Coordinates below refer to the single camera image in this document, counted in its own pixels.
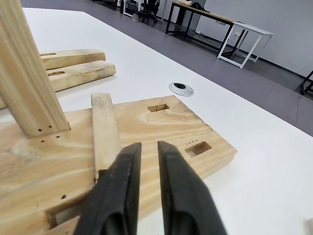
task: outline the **white table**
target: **white table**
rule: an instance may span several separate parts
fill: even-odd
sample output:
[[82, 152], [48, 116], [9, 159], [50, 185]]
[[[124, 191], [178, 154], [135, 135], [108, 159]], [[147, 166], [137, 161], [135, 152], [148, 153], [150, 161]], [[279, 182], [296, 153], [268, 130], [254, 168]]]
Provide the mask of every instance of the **white table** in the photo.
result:
[[[231, 36], [231, 33], [234, 31], [235, 27], [240, 27], [240, 28], [246, 30], [246, 33], [245, 33], [244, 37], [242, 38], [241, 42], [239, 43], [239, 46], [237, 47], [237, 49], [235, 51], [235, 54], [240, 55], [240, 56], [245, 58], [245, 60], [243, 61], [242, 64], [239, 64], [239, 63], [237, 63], [237, 62], [235, 62], [233, 60], [230, 60], [230, 59], [222, 56], [222, 52], [224, 51], [224, 49], [225, 49], [225, 47], [227, 45], [227, 41], [229, 40], [229, 38]], [[249, 31], [257, 33], [259, 35], [259, 37], [257, 38], [255, 44], [252, 46], [252, 48], [251, 48], [250, 52], [248, 53], [248, 55], [244, 55], [242, 53], [239, 53], [239, 49], [240, 49], [242, 43], [244, 42], [244, 40], [246, 39], [246, 36], [249, 33]], [[234, 25], [233, 25], [233, 27], [232, 27], [229, 35], [228, 35], [228, 38], [226, 39], [225, 43], [223, 44], [223, 47], [222, 47], [220, 53], [218, 54], [217, 58], [218, 59], [222, 59], [224, 61], [227, 61], [227, 62], [229, 62], [229, 63], [231, 63], [231, 64], [233, 64], [235, 66], [238, 66], [239, 68], [242, 69], [244, 67], [244, 65], [246, 64], [246, 62], [248, 61], [248, 59], [252, 60], [254, 63], [259, 59], [260, 54], [262, 53], [263, 49], [266, 47], [266, 45], [268, 44], [269, 40], [272, 38], [273, 35], [274, 35], [274, 33], [265, 31], [263, 29], [254, 27], [254, 26], [249, 25], [249, 24], [234, 22]], [[268, 39], [267, 39], [266, 43], [264, 44], [264, 46], [262, 47], [262, 49], [259, 52], [259, 54], [257, 55], [257, 57], [255, 59], [252, 59], [251, 58], [251, 54], [253, 53], [254, 49], [256, 48], [256, 46], [258, 45], [258, 43], [260, 42], [262, 37], [267, 37]]]
[[[179, 99], [238, 150], [204, 181], [228, 234], [309, 235], [313, 158], [302, 146], [312, 145], [312, 137], [86, 13], [25, 12], [40, 52], [97, 48], [116, 64], [115, 76], [57, 93], [65, 112], [90, 108], [91, 92], [111, 93], [121, 103], [172, 95], [172, 81], [190, 85], [195, 94]], [[12, 119], [0, 111], [1, 122]], [[138, 234], [164, 234], [161, 209], [139, 222]]]

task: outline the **white wall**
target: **white wall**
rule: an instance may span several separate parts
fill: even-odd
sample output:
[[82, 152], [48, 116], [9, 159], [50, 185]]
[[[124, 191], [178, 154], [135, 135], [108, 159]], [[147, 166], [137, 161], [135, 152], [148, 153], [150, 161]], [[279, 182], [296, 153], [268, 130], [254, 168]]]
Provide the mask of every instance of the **white wall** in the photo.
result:
[[[163, 9], [164, 9], [164, 18], [167, 20], [169, 15], [170, 15], [170, 11], [171, 11], [171, 6], [172, 6], [172, 1], [173, 0], [167, 0], [165, 9], [164, 9], [164, 5], [165, 5], [165, 0], [160, 0], [160, 6], [158, 8], [158, 12], [157, 12], [157, 16], [162, 17], [162, 13], [163, 13]], [[173, 14], [172, 14], [172, 22], [176, 22], [177, 16], [178, 16], [178, 12], [179, 12], [179, 8], [178, 7], [174, 7], [173, 10]]]
[[[313, 0], [206, 0], [204, 8], [275, 33], [262, 58], [304, 76], [313, 70]], [[201, 16], [197, 31], [222, 41], [227, 28]], [[255, 42], [251, 34], [242, 45], [246, 51]]]

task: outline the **pine wood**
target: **pine wood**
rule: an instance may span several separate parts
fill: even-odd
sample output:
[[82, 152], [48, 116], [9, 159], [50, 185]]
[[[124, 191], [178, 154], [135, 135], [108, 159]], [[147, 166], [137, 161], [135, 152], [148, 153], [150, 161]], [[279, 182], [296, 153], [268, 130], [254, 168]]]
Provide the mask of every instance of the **pine wood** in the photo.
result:
[[29, 138], [69, 130], [18, 0], [0, 0], [0, 95]]
[[41, 53], [40, 56], [46, 70], [106, 60], [104, 52], [97, 49], [51, 51]]
[[173, 4], [174, 4], [174, 5], [178, 5], [178, 6], [180, 6], [180, 7], [189, 8], [189, 9], [191, 9], [191, 10], [193, 10], [193, 11], [201, 12], [201, 13], [203, 13], [203, 14], [209, 16], [209, 17], [210, 17], [210, 16], [211, 16], [211, 17], [216, 17], [216, 18], [218, 18], [218, 19], [220, 19], [220, 20], [227, 21], [227, 22], [229, 22], [229, 23], [236, 22], [236, 21], [234, 21], [234, 20], [232, 20], [232, 19], [230, 19], [230, 18], [227, 18], [227, 17], [225, 17], [225, 16], [221, 16], [221, 15], [218, 15], [218, 14], [215, 14], [215, 13], [212, 13], [212, 12], [202, 11], [202, 10], [193, 8], [193, 7], [191, 7], [191, 6], [182, 4], [182, 3], [177, 2], [177, 1], [174, 1]]
[[91, 94], [95, 180], [99, 170], [108, 169], [121, 150], [111, 95]]
[[[151, 112], [148, 107], [153, 106], [169, 108]], [[161, 205], [157, 141], [174, 144], [201, 178], [228, 164], [236, 153], [175, 96], [113, 108], [122, 147], [142, 142], [140, 218]], [[31, 140], [14, 122], [0, 124], [0, 234], [46, 234], [53, 225], [51, 215], [81, 200], [94, 186], [92, 111], [65, 115], [71, 131]], [[190, 157], [186, 149], [202, 142], [211, 149]]]
[[[115, 65], [100, 60], [61, 69], [47, 70], [47, 74], [53, 90], [59, 92], [116, 74], [116, 69]], [[3, 108], [6, 108], [6, 105], [0, 99], [0, 109]]]

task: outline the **power outlet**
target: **power outlet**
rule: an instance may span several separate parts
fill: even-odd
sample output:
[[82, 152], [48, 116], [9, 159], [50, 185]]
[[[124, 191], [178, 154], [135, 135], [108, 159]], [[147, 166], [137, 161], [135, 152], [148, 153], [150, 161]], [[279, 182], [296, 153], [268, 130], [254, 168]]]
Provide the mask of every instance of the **power outlet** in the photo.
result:
[[216, 23], [219, 23], [219, 24], [225, 25], [225, 23], [220, 22], [220, 21], [216, 21]]

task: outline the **wooden board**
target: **wooden board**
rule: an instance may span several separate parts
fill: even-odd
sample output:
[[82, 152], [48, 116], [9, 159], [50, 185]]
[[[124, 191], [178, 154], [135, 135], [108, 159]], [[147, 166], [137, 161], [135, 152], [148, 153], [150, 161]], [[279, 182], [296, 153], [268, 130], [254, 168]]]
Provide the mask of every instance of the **wooden board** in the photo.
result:
[[[94, 61], [61, 69], [48, 70], [47, 74], [55, 92], [116, 74], [115, 65], [106, 61]], [[6, 108], [0, 99], [0, 109]]]
[[46, 70], [106, 60], [104, 52], [97, 49], [51, 51], [41, 53], [40, 56]]
[[[174, 144], [202, 178], [228, 164], [236, 153], [175, 96], [113, 107], [122, 146], [142, 142], [140, 218], [160, 208], [157, 141]], [[72, 130], [31, 140], [14, 122], [0, 124], [0, 234], [59, 234], [48, 231], [53, 227], [51, 217], [93, 187], [91, 109], [66, 113], [66, 118]], [[66, 226], [73, 229], [76, 222]]]
[[94, 147], [95, 180], [99, 170], [108, 169], [121, 150], [119, 131], [115, 121], [111, 95], [92, 93], [92, 125]]

